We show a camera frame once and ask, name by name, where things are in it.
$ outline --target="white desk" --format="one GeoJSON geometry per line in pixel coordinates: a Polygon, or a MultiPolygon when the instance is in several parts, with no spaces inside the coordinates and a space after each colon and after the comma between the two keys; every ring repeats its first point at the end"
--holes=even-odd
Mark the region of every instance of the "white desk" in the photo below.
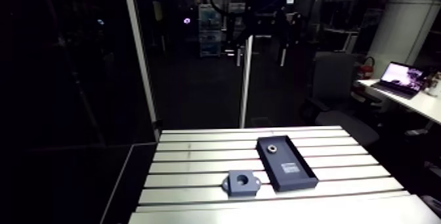
{"type": "MultiPolygon", "coordinates": [[[[377,83],[378,79],[360,80],[358,82],[366,87],[370,87],[374,83],[377,83]]],[[[435,123],[441,124],[441,99],[439,98],[419,92],[414,98],[409,100],[376,88],[371,87],[370,89],[386,96],[394,102],[416,111],[435,123]]]]}
{"type": "Polygon", "coordinates": [[[164,131],[130,224],[421,223],[441,220],[339,126],[164,131]],[[320,182],[275,192],[257,138],[288,135],[320,182]],[[221,182],[251,169],[256,196],[229,198],[221,182]]]}

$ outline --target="glass door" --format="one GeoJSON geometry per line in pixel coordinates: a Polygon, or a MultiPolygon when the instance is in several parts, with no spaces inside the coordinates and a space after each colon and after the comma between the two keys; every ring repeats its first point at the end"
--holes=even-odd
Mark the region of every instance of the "glass door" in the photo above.
{"type": "MultiPolygon", "coordinates": [[[[237,128],[243,66],[210,0],[133,0],[138,55],[164,129],[237,128]]],[[[240,10],[244,0],[213,0],[240,10]]],[[[239,29],[242,23],[237,20],[239,29]]]]}

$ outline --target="black rectangular tray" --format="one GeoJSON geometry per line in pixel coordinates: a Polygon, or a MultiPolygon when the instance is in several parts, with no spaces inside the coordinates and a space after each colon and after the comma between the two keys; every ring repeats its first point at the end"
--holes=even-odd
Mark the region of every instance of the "black rectangular tray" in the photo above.
{"type": "Polygon", "coordinates": [[[260,137],[256,149],[274,190],[299,190],[317,185],[316,175],[288,136],[260,137]],[[275,152],[269,151],[271,145],[276,147],[275,152]]]}

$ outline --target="office chair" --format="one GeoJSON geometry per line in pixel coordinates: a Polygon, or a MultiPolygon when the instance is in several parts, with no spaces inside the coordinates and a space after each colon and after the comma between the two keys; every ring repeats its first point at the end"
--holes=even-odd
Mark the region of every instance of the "office chair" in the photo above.
{"type": "Polygon", "coordinates": [[[351,87],[355,79],[356,57],[344,53],[316,55],[313,64],[310,97],[301,106],[301,117],[308,125],[340,125],[361,145],[368,146],[379,139],[370,126],[356,118],[357,111],[381,102],[364,91],[358,91],[365,101],[351,101],[351,87]]]}

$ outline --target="red fire extinguisher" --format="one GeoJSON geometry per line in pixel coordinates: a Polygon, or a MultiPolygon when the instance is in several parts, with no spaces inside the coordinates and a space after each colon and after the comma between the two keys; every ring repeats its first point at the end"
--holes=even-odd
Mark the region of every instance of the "red fire extinguisher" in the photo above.
{"type": "MultiPolygon", "coordinates": [[[[357,80],[370,79],[373,76],[373,67],[375,66],[375,59],[371,56],[367,57],[364,63],[358,67],[357,80]]],[[[356,90],[364,90],[364,87],[357,81],[354,81],[354,88],[356,90]]]]}
{"type": "Polygon", "coordinates": [[[358,68],[358,79],[366,80],[370,79],[373,75],[373,67],[375,66],[375,59],[369,56],[365,59],[364,63],[358,68]]]}

